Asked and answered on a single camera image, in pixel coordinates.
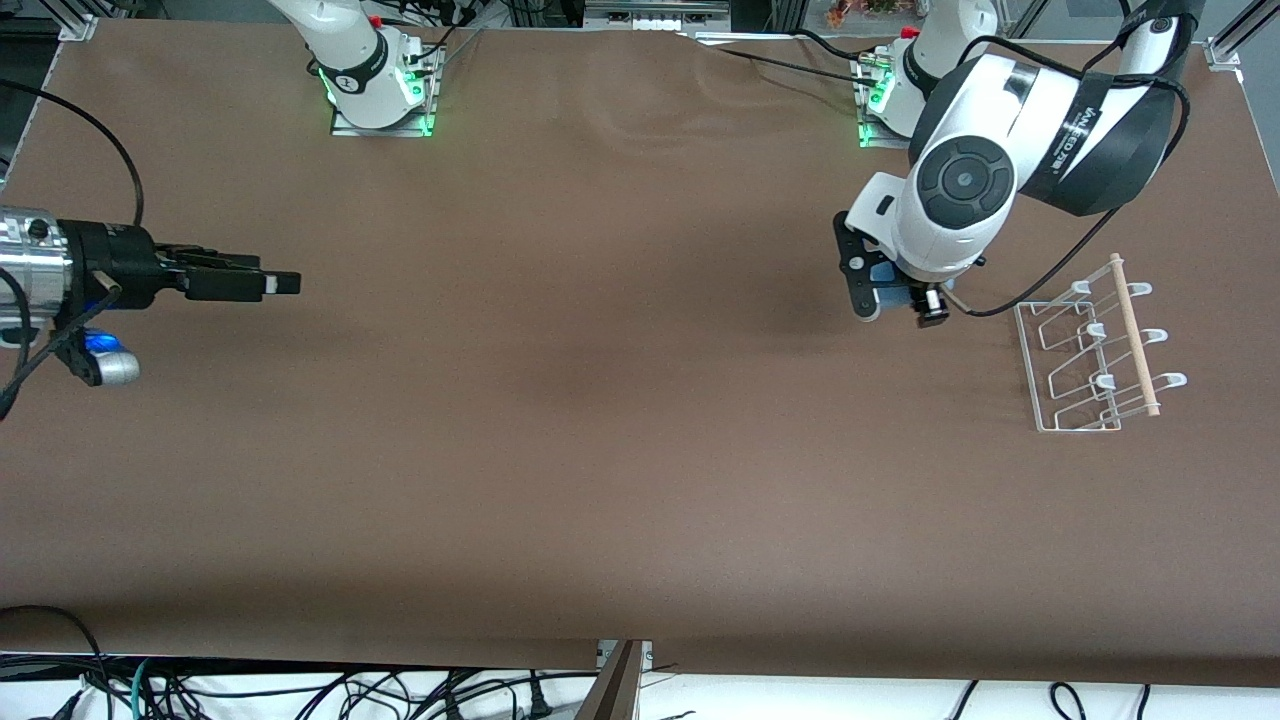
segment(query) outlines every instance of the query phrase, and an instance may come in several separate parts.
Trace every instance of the white wire rack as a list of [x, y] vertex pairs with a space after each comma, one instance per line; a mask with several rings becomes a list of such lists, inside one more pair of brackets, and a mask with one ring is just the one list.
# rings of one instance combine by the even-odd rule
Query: white wire rack
[[1147, 365], [1147, 347], [1169, 340], [1162, 329], [1138, 327], [1133, 300], [1152, 290], [1128, 282], [1124, 259], [1111, 255], [1056, 299], [1018, 305], [1036, 429], [1115, 432], [1126, 418], [1160, 415], [1157, 395], [1187, 384], [1181, 373], [1153, 377]]

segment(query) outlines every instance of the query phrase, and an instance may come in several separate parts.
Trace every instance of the white floor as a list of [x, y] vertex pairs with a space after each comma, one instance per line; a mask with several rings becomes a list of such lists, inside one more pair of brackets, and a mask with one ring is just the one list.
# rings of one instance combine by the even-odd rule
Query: white floor
[[[526, 673], [492, 673], [485, 678], [522, 678]], [[197, 678], [192, 689], [256, 692], [264, 689], [324, 685], [335, 675], [270, 675]], [[376, 682], [383, 675], [364, 679]], [[417, 673], [403, 679], [411, 693], [428, 692], [443, 673]], [[590, 687], [590, 679], [548, 680], [544, 691], [553, 707], [572, 707]], [[810, 678], [746, 678], [713, 675], [646, 675], [640, 693], [639, 720], [666, 720], [692, 711], [691, 720], [945, 720], [951, 717], [965, 687], [963, 680], [859, 680]], [[396, 685], [383, 685], [390, 688]], [[0, 720], [47, 717], [77, 689], [74, 680], [0, 683]], [[1047, 683], [979, 684], [964, 711], [964, 720], [1053, 720]], [[1138, 685], [1075, 685], [1091, 720], [1133, 720]], [[214, 720], [292, 720], [311, 693], [253, 700], [204, 698]], [[338, 716], [344, 693], [333, 693], [312, 720]], [[518, 688], [521, 712], [529, 708], [529, 692]], [[404, 715], [404, 705], [389, 702]], [[116, 717], [128, 719], [129, 708], [116, 703]], [[511, 717], [511, 694], [494, 692], [461, 706], [467, 720]], [[1075, 720], [1075, 710], [1068, 705]], [[76, 720], [106, 716], [101, 693], [86, 693]], [[394, 720], [393, 711], [361, 703], [351, 720]], [[1156, 687], [1146, 720], [1276, 720], [1280, 719], [1280, 689], [1226, 689]]]

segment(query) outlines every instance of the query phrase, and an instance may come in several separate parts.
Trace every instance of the gray floor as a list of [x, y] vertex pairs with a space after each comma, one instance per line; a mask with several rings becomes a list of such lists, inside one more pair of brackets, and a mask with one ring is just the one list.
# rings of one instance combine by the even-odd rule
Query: gray floor
[[[822, 5], [826, 0], [812, 3]], [[15, 0], [0, 0], [0, 9], [6, 5], [15, 5]], [[28, 12], [40, 10], [36, 3], [27, 5], [31, 6]], [[1199, 37], [1225, 27], [1245, 5], [1248, 0], [1208, 0]], [[193, 20], [285, 22], [266, 0], [155, 0], [146, 14]], [[1114, 0], [1055, 0], [1032, 28], [1030, 36], [1041, 40], [1111, 40], [1119, 24], [1119, 5]], [[1275, 177], [1275, 170], [1280, 169], [1280, 22], [1271, 23], [1240, 55], [1245, 94]], [[14, 65], [10, 60], [0, 53], [0, 70], [12, 72]]]

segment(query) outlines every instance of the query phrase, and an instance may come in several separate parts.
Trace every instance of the silver metal cylinder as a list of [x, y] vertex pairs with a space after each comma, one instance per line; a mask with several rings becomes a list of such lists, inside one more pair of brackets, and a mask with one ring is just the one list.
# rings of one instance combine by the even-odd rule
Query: silver metal cylinder
[[[44, 210], [0, 206], [0, 268], [26, 291], [33, 322], [56, 315], [72, 284], [72, 258], [58, 220]], [[17, 324], [17, 299], [0, 283], [0, 327]]]

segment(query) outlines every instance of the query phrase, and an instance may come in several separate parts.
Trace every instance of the brown tabletop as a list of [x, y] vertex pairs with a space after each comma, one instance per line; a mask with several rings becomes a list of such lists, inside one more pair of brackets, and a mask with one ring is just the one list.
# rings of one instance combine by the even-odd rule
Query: brown tabletop
[[[1152, 363], [1190, 384], [1053, 437], [1011, 318], [855, 322], [831, 218], [908, 165], [858, 147], [844, 83], [667, 33], [493, 32], [435, 137], [360, 140], [329, 137], [306, 59], [288, 26], [63, 49], [50, 90], [132, 150], [157, 241], [261, 254], [303, 295], [170, 293], [101, 320], [136, 384], [31, 379], [0, 427], [0, 602], [114, 652], [550, 666], [644, 637], [685, 671], [1280, 678], [1280, 202], [1234, 76], [1193, 53], [1185, 142], [1050, 293], [1124, 254], [1172, 334]], [[3, 200], [132, 208], [45, 104]], [[1019, 201], [964, 295], [1007, 299], [1091, 223]]]

